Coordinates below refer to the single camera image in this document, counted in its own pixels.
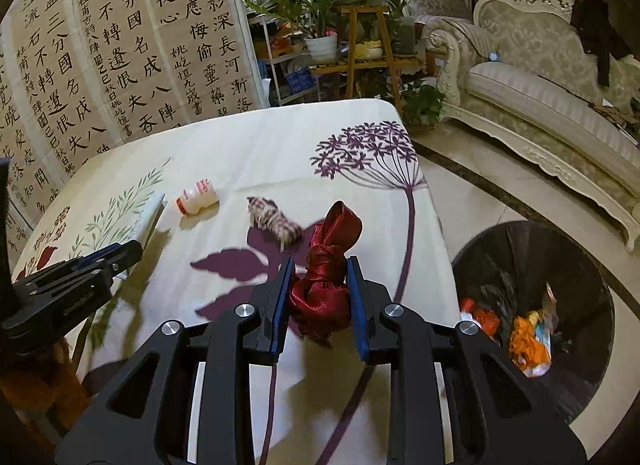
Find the potted plant white pot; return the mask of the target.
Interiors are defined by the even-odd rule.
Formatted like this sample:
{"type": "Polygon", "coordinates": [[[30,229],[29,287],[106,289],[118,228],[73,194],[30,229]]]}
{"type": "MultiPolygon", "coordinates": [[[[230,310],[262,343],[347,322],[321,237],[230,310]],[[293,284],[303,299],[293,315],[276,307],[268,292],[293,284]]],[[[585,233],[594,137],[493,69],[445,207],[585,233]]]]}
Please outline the potted plant white pot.
{"type": "Polygon", "coordinates": [[[336,0],[270,0],[267,5],[243,0],[243,3],[256,14],[280,19],[291,25],[294,31],[301,32],[315,64],[337,61],[337,36],[328,33],[336,0]]]}

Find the white tube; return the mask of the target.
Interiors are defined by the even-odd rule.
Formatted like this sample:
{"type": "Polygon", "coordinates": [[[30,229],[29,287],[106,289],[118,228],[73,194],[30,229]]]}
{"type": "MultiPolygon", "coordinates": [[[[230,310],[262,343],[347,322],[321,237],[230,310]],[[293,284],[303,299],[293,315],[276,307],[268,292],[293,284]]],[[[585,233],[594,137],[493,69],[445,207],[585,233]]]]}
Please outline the white tube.
{"type": "Polygon", "coordinates": [[[146,200],[142,212],[138,215],[130,233],[130,240],[137,241],[142,248],[148,244],[155,225],[166,206],[165,194],[154,192],[146,200]]]}

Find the floral cream tablecloth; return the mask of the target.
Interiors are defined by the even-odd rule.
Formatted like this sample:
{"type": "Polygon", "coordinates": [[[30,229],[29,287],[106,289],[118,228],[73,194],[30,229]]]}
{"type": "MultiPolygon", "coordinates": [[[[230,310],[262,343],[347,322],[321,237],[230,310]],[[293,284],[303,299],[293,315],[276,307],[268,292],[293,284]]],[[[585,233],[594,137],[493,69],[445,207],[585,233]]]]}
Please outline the floral cream tablecloth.
{"type": "MultiPolygon", "coordinates": [[[[142,258],[113,274],[111,298],[55,334],[8,339],[11,350],[65,337],[81,351],[70,378],[103,387],[165,322],[216,320],[277,277],[292,258],[290,287],[306,274],[314,227],[336,201],[361,220],[356,257],[365,279],[425,321],[459,320],[456,283],[431,192],[396,109],[375,99],[307,103],[211,118],[126,144],[86,164],[62,202],[70,232],[98,205],[98,190],[126,163],[148,170],[167,154],[158,185],[166,206],[142,258]],[[209,179],[219,202],[183,215],[176,199],[209,179]]],[[[250,367],[252,464],[390,464],[390,366],[360,359],[352,333],[329,346],[291,318],[278,362],[250,367]]]]}

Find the red orange plastic bag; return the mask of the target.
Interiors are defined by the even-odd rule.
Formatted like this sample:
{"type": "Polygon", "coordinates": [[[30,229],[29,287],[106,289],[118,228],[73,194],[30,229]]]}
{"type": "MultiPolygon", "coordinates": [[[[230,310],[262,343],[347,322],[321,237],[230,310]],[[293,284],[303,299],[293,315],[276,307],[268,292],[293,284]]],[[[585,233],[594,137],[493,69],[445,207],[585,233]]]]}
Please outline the red orange plastic bag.
{"type": "Polygon", "coordinates": [[[463,321],[470,321],[477,324],[491,339],[495,339],[501,324],[498,315],[496,315],[494,311],[478,306],[477,303],[469,297],[462,298],[460,301],[460,318],[463,321]]]}

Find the small floor plant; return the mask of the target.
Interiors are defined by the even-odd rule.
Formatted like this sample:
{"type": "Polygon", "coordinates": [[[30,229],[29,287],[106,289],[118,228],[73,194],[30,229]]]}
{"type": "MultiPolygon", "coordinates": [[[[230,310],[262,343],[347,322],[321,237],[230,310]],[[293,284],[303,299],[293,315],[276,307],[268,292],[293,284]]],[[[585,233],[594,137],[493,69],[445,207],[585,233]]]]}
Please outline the small floor plant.
{"type": "Polygon", "coordinates": [[[401,90],[401,118],[406,126],[434,128],[442,120],[445,94],[422,81],[408,83],[401,90]]]}

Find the wooden plant stand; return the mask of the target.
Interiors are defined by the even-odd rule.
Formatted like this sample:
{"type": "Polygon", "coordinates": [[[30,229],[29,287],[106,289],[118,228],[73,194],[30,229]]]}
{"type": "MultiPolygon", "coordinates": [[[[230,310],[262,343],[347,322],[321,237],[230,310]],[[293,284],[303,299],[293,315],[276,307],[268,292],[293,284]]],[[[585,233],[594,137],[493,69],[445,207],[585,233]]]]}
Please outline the wooden plant stand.
{"type": "Polygon", "coordinates": [[[358,70],[386,69],[390,77],[390,86],[392,86],[394,106],[398,112],[401,112],[401,70],[418,68],[421,65],[421,60],[415,55],[396,56],[393,53],[390,32],[387,27],[386,6],[342,5],[338,6],[337,10],[341,17],[348,17],[346,60],[313,64],[310,73],[313,76],[345,74],[347,76],[346,98],[352,99],[355,95],[356,72],[358,70]],[[371,48],[370,42],[357,42],[357,25],[362,14],[375,16],[375,22],[378,24],[378,40],[374,41],[378,46],[374,48],[371,48]]]}

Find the black garment on sofa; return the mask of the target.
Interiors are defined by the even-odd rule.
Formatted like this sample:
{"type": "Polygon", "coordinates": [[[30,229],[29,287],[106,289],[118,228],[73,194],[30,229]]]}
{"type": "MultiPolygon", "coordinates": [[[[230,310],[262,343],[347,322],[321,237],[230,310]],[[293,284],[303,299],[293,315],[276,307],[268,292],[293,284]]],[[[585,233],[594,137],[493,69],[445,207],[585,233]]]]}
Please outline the black garment on sofa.
{"type": "Polygon", "coordinates": [[[585,53],[596,57],[598,85],[610,86],[611,58],[626,58],[631,49],[612,27],[608,4],[603,0],[576,0],[570,25],[576,30],[585,53]]]}

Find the black trash bin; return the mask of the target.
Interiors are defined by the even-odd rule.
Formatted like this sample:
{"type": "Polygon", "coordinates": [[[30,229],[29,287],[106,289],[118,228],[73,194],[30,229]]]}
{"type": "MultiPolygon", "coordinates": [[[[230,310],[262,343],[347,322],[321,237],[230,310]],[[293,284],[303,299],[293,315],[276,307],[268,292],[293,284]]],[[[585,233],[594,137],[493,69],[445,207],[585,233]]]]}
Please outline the black trash bin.
{"type": "Polygon", "coordinates": [[[612,298],[594,261],[550,227],[505,222],[477,234],[452,269],[459,300],[472,298],[498,315],[493,341],[509,361],[514,319],[533,323],[551,362],[532,376],[521,372],[573,422],[597,393],[613,346],[612,298]]]}

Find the calligraphy wall scrolls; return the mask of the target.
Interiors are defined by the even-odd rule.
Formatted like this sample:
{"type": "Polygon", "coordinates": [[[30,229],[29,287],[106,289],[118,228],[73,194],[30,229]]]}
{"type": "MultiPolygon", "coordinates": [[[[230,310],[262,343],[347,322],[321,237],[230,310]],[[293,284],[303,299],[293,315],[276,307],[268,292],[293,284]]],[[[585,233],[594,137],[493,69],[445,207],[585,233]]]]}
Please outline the calligraphy wall scrolls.
{"type": "Polygon", "coordinates": [[[128,142],[266,99],[242,0],[14,0],[1,23],[1,154],[9,264],[46,266],[133,237],[160,204],[167,154],[126,163],[70,232],[65,185],[128,142]]]}

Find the metal shelf rack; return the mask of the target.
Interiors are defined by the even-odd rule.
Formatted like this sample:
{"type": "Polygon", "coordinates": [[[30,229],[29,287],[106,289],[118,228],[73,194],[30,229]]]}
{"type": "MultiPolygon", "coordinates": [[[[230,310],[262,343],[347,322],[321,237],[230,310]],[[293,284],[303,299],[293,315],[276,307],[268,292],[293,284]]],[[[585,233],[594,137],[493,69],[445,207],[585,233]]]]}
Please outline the metal shelf rack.
{"type": "Polygon", "coordinates": [[[311,74],[311,58],[302,33],[266,14],[250,14],[248,24],[270,106],[319,101],[319,84],[311,74]]]}

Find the ornate cream sofa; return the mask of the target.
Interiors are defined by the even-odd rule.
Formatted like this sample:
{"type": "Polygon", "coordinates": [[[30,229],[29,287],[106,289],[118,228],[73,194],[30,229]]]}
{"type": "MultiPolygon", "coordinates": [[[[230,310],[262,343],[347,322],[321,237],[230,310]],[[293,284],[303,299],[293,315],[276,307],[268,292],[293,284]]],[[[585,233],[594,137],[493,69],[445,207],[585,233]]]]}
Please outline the ornate cream sofa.
{"type": "Polygon", "coordinates": [[[639,62],[597,59],[570,23],[576,0],[480,0],[466,20],[422,11],[422,40],[442,64],[442,116],[500,141],[639,239],[639,62]]]}

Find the white red small bottle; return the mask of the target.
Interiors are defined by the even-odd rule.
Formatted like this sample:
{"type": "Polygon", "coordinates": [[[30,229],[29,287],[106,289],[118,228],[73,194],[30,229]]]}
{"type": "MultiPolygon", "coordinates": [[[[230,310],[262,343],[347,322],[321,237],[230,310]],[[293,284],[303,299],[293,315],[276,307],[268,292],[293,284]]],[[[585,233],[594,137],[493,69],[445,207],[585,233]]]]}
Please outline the white red small bottle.
{"type": "Polygon", "coordinates": [[[183,189],[176,199],[178,210],[189,216],[196,215],[218,202],[219,198],[209,179],[196,181],[193,187],[183,189]]]}

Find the dark red satin cloth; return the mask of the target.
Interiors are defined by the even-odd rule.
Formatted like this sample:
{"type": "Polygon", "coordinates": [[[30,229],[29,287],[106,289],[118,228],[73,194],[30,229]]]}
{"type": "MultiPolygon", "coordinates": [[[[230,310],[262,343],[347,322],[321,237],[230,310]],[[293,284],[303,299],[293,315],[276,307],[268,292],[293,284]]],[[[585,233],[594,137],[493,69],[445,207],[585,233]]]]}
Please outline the dark red satin cloth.
{"type": "Polygon", "coordinates": [[[345,254],[361,231],[360,218],[344,202],[336,201],[314,227],[305,277],[288,292],[291,318],[299,333],[320,346],[328,347],[333,333],[349,327],[352,314],[345,254]]]}

